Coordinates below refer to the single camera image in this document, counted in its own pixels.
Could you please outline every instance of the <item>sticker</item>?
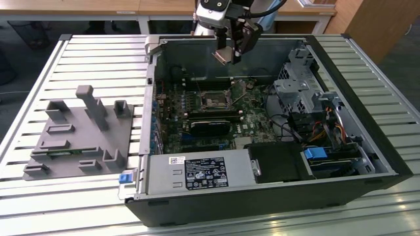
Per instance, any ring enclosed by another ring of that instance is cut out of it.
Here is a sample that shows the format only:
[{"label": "sticker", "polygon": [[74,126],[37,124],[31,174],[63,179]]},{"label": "sticker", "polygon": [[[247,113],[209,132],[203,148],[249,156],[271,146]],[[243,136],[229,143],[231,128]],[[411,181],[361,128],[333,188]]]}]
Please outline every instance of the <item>sticker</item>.
[{"label": "sticker", "polygon": [[187,190],[227,187],[223,157],[185,160],[185,182]]},{"label": "sticker", "polygon": [[183,156],[171,156],[169,157],[169,165],[173,164],[183,164],[185,157]]},{"label": "sticker", "polygon": [[134,11],[117,11],[117,14],[135,14]]}]

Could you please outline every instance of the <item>green circuit board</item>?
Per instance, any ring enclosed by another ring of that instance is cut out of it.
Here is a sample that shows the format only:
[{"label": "green circuit board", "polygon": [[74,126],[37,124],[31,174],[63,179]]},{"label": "green circuit board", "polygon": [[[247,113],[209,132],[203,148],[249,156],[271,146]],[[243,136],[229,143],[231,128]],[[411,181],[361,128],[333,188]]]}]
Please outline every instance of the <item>green circuit board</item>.
[{"label": "green circuit board", "polygon": [[[191,151],[231,150],[237,147],[234,140],[247,137],[251,143],[275,141],[275,134],[270,127],[262,107],[262,99],[266,95],[266,86],[250,86],[247,80],[235,80],[227,90],[219,91],[189,91],[183,92],[179,86],[167,92],[166,101],[162,105],[162,130],[163,153],[182,153]],[[210,106],[205,106],[205,98],[213,98]],[[183,100],[189,97],[189,106],[183,105]],[[241,111],[241,121],[231,122],[229,133],[218,137],[193,138],[189,134],[187,118],[182,114],[189,112],[202,112],[210,109]]]}]

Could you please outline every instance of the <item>motherboard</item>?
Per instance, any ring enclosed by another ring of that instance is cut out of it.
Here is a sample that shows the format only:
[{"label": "motherboard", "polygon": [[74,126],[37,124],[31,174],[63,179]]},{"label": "motherboard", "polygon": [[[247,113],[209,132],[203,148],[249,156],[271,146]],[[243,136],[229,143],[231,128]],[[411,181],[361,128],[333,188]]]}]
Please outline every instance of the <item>motherboard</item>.
[{"label": "motherboard", "polygon": [[242,149],[277,136],[265,115],[266,85],[251,78],[182,79],[157,89],[163,154]]}]

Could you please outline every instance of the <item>slotted metal table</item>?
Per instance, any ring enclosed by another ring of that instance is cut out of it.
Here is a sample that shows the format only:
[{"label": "slotted metal table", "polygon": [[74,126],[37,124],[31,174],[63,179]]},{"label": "slotted metal table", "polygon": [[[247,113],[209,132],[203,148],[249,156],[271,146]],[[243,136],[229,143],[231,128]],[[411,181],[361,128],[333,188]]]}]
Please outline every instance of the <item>slotted metal table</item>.
[{"label": "slotted metal table", "polygon": [[[137,166],[145,85],[143,35],[73,35],[59,40],[0,145],[0,235],[393,235],[420,229],[420,115],[350,39],[317,39],[414,176],[345,206],[146,228],[118,199],[118,175],[21,179],[47,116],[47,100],[69,107],[77,85],[91,85],[103,105],[134,105],[127,168]],[[329,90],[334,90],[321,74]],[[133,193],[134,188],[122,189]]]}]

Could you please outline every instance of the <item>black wire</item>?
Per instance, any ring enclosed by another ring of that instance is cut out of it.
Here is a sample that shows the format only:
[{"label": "black wire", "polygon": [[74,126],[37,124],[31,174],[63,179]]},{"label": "black wire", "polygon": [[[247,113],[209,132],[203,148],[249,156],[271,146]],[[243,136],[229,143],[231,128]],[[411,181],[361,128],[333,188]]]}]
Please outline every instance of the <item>black wire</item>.
[{"label": "black wire", "polygon": [[289,118],[289,116],[287,116],[287,115],[283,115],[283,114],[274,114],[274,115],[270,116],[270,118],[273,118],[273,117],[282,117],[282,118],[285,118],[285,119]]},{"label": "black wire", "polygon": [[274,11],[277,11],[279,9],[279,7],[286,3],[286,1],[287,0],[281,0],[279,3],[273,8],[270,8],[269,10],[259,12],[259,13],[245,14],[245,17],[246,18],[259,18],[259,17],[267,16],[269,14],[271,14]]},{"label": "black wire", "polygon": [[273,86],[274,86],[274,85],[269,85],[269,86],[266,87],[267,89],[266,89],[266,95],[265,95],[265,100],[263,100],[263,109],[265,109],[266,118],[270,120],[270,122],[273,122],[273,124],[274,124],[277,127],[279,127],[279,129],[281,129],[281,136],[282,136],[282,130],[285,130],[285,131],[293,136],[294,139],[302,141],[301,138],[298,138],[298,137],[295,136],[294,132],[283,127],[283,125],[286,124],[286,122],[285,122],[283,124],[278,124],[275,121],[273,121],[271,118],[273,118],[274,116],[283,116],[283,115],[281,115],[281,114],[274,114],[274,115],[271,115],[271,116],[267,115],[267,110],[266,110],[267,95],[269,95],[270,90],[273,89]]}]

